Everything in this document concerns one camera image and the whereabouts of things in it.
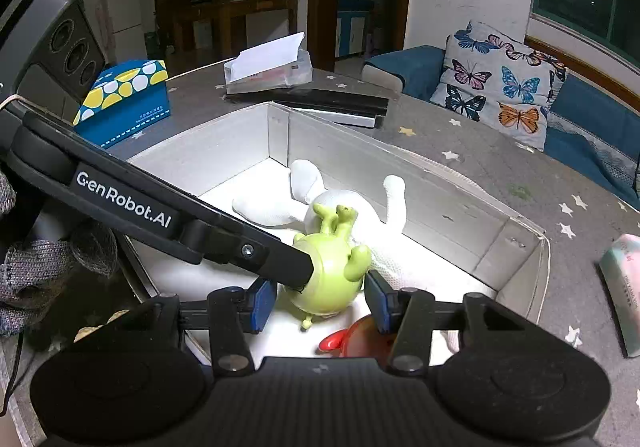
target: refrigerator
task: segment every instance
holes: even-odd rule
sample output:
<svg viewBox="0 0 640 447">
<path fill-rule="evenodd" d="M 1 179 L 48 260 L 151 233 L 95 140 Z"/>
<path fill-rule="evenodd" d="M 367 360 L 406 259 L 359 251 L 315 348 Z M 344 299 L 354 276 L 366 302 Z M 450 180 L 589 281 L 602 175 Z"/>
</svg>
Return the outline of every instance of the refrigerator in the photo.
<svg viewBox="0 0 640 447">
<path fill-rule="evenodd" d="M 146 59 L 140 0 L 100 0 L 97 14 L 109 64 Z"/>
</svg>

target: pink package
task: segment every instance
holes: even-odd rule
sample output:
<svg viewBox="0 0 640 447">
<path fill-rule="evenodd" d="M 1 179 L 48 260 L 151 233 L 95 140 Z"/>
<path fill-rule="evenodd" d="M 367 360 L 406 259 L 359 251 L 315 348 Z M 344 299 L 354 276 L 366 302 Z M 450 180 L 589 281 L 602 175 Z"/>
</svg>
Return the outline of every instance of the pink package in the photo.
<svg viewBox="0 0 640 447">
<path fill-rule="evenodd" d="M 640 355 L 640 237 L 622 234 L 600 260 L 630 357 Z"/>
</svg>

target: orange butterfly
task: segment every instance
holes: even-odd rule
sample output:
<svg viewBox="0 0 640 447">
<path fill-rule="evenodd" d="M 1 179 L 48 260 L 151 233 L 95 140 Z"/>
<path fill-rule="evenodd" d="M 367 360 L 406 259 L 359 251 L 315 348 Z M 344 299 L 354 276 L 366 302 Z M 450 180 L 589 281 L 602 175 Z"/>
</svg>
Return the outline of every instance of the orange butterfly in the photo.
<svg viewBox="0 0 640 447">
<path fill-rule="evenodd" d="M 538 119 L 540 114 L 535 108 L 531 108 L 525 112 L 521 112 L 506 104 L 500 104 L 500 115 L 498 120 L 505 128 L 510 128 L 513 124 L 516 124 L 516 129 L 519 129 L 520 123 L 524 126 L 527 133 L 533 134 L 538 130 Z"/>
</svg>

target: green figurine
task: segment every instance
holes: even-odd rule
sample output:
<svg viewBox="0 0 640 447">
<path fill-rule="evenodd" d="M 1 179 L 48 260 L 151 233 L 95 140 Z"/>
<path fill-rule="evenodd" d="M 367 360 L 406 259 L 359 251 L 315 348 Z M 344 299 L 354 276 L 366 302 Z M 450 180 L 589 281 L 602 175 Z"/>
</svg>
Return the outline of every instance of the green figurine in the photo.
<svg viewBox="0 0 640 447">
<path fill-rule="evenodd" d="M 352 249 L 348 243 L 356 209 L 338 205 L 334 211 L 319 203 L 313 209 L 322 218 L 320 232 L 296 234 L 293 246 L 311 256 L 314 273 L 302 292 L 287 288 L 293 304 L 308 314 L 302 322 L 305 330 L 311 327 L 312 316 L 330 317 L 344 310 L 358 294 L 371 264 L 369 247 Z"/>
</svg>

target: table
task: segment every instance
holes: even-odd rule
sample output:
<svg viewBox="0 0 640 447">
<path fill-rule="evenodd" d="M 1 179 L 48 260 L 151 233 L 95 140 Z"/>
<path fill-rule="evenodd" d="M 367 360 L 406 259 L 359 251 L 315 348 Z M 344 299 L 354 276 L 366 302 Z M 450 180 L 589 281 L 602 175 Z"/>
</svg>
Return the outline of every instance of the table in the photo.
<svg viewBox="0 0 640 447">
<path fill-rule="evenodd" d="M 246 106 L 225 102 L 223 85 L 222 64 L 169 79 L 172 116 L 145 129 L 138 138 L 113 146 L 111 153 L 127 159 L 172 135 Z M 511 138 L 459 114 L 321 70 L 314 70 L 313 86 L 390 98 L 382 127 L 358 131 L 452 167 L 546 229 L 552 248 L 551 270 L 540 326 L 562 339 L 567 337 L 569 326 L 579 328 L 582 344 L 576 346 L 609 375 L 612 400 L 596 439 L 607 447 L 640 445 L 640 409 L 636 404 L 640 358 L 623 357 L 607 292 L 596 269 L 612 240 L 622 233 L 638 233 L 640 215 L 629 207 L 622 209 L 615 196 L 556 160 L 523 150 Z M 580 196 L 587 208 L 576 206 L 572 195 Z M 562 203 L 573 210 L 571 215 L 561 211 Z M 575 237 L 562 234 L 559 223 L 571 225 Z M 84 325 L 81 321 L 77 327 Z M 0 345 L 0 379 L 6 383 L 6 364 L 12 364 L 15 339 L 5 338 Z M 28 345 L 23 359 L 29 354 L 33 355 L 32 367 L 12 399 L 12 414 L 20 421 L 18 428 L 28 431 L 37 445 L 44 435 L 28 400 L 27 383 L 33 366 L 51 353 L 46 347 L 34 353 Z"/>
<path fill-rule="evenodd" d="M 174 14 L 175 49 L 177 52 L 194 48 L 193 21 L 216 20 L 220 31 L 222 58 L 233 56 L 231 20 L 256 12 L 289 11 L 289 34 L 298 31 L 298 0 L 226 0 L 219 3 L 191 5 Z"/>
</svg>

